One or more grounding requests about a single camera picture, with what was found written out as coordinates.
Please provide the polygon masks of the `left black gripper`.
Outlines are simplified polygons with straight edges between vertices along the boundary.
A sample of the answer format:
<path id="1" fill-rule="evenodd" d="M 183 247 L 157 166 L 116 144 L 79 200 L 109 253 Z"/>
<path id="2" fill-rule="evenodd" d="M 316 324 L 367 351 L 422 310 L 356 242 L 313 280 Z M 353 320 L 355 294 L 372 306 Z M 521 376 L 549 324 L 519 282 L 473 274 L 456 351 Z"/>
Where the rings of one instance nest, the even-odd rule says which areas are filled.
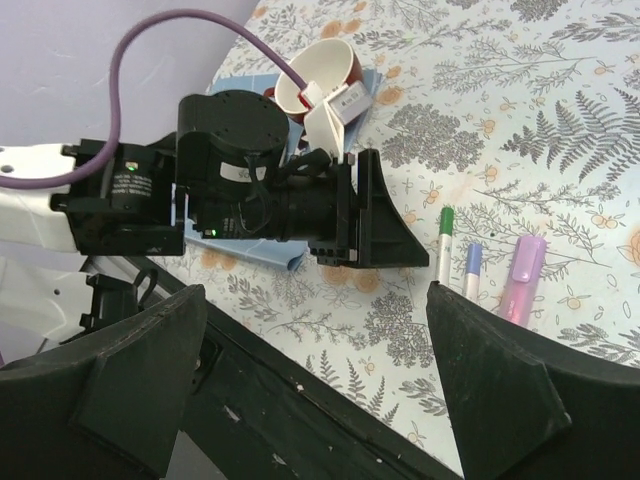
<path id="1" fill-rule="evenodd" d="M 330 176 L 310 194 L 317 263 L 348 268 L 424 268 L 428 252 L 394 206 L 379 151 L 346 153 L 330 165 Z"/>

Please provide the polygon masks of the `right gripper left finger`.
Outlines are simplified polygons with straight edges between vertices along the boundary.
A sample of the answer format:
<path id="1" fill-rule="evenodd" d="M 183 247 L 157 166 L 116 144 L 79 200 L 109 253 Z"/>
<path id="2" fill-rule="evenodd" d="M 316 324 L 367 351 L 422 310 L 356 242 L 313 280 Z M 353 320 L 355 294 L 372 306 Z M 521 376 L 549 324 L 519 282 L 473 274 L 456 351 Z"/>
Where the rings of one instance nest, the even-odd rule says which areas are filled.
<path id="1" fill-rule="evenodd" d="M 193 285 L 1 370 L 4 479 L 160 479 L 207 321 Z"/>

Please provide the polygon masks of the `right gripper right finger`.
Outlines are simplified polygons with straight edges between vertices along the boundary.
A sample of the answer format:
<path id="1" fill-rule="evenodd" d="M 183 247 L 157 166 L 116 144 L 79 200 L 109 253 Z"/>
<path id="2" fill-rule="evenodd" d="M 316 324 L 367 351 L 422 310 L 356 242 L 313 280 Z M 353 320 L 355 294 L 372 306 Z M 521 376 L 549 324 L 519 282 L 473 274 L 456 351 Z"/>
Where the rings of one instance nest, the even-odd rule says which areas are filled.
<path id="1" fill-rule="evenodd" d="M 514 325 L 437 282 L 426 316 L 465 478 L 638 478 L 638 369 Z"/>

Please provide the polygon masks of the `white pen green tip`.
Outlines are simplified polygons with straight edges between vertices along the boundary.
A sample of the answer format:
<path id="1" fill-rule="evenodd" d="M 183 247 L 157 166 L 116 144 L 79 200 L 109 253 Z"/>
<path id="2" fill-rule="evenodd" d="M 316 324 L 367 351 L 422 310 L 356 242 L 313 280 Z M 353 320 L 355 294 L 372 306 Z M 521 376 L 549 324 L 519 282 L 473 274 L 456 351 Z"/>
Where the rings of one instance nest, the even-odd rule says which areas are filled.
<path id="1" fill-rule="evenodd" d="M 451 275 L 453 236 L 438 236 L 438 254 L 436 262 L 436 280 L 448 286 Z"/>

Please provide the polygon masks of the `green pen cap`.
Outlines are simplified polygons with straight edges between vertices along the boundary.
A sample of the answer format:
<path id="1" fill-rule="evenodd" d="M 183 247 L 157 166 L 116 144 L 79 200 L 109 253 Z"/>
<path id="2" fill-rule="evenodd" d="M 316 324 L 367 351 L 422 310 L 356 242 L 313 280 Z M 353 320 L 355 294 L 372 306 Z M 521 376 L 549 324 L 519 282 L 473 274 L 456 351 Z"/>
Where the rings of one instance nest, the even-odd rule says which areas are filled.
<path id="1" fill-rule="evenodd" d="M 453 236 L 455 211 L 451 207 L 443 207 L 440 212 L 439 235 Z"/>

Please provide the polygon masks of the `white pen blue tip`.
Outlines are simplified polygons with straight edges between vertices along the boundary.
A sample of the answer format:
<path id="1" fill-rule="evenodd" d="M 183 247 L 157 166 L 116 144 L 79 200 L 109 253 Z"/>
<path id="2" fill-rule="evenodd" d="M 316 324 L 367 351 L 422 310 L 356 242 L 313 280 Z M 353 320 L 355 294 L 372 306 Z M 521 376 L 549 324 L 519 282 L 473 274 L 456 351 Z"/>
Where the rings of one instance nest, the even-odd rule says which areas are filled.
<path id="1" fill-rule="evenodd" d="M 483 246 L 478 243 L 470 243 L 466 255 L 463 296 L 474 303 L 478 301 L 479 296 L 482 261 Z"/>

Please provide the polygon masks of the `blue pen cap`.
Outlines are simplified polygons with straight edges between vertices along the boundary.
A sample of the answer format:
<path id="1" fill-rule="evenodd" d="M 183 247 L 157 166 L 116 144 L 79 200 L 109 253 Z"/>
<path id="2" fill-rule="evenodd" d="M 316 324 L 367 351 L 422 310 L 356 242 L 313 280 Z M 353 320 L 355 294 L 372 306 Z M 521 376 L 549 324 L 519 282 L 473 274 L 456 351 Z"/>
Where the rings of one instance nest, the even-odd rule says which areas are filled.
<path id="1" fill-rule="evenodd" d="M 467 248 L 465 273 L 480 276 L 483 261 L 483 246 L 470 243 Z"/>

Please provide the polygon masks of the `pink highlighter pen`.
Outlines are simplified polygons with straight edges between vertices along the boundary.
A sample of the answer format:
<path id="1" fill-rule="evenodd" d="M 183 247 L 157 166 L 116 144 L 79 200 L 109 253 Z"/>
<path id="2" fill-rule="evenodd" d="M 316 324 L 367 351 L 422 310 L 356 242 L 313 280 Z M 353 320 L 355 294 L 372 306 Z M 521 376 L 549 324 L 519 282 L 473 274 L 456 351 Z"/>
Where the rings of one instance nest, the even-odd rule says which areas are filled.
<path id="1" fill-rule="evenodd" d="M 540 236 L 521 236 L 515 245 L 498 316 L 526 327 L 540 280 L 547 242 Z"/>

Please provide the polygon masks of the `pink highlighter cap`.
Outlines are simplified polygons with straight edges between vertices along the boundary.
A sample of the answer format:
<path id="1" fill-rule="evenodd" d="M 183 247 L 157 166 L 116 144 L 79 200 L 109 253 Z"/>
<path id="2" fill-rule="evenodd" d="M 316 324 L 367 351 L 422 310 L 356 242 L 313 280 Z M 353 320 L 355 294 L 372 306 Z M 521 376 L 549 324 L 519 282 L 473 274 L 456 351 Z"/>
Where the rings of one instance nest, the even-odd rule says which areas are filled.
<path id="1" fill-rule="evenodd" d="M 516 242 L 511 262 L 510 279 L 528 284 L 539 279 L 547 249 L 547 242 L 539 236 L 522 236 Z"/>

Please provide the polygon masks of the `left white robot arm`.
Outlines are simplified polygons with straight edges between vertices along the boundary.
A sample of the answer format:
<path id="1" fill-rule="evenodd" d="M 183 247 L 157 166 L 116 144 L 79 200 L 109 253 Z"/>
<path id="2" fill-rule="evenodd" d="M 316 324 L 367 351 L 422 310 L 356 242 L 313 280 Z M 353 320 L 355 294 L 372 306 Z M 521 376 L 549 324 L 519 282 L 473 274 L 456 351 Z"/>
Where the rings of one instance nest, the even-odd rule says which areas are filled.
<path id="1" fill-rule="evenodd" d="M 4 242 L 85 256 L 181 256 L 190 234 L 233 242 L 304 242 L 321 265 L 425 267 L 397 212 L 379 152 L 346 152 L 327 100 L 304 118 L 307 152 L 287 152 L 290 124 L 250 91 L 190 95 L 175 132 L 151 145 L 84 139 L 6 148 Z"/>

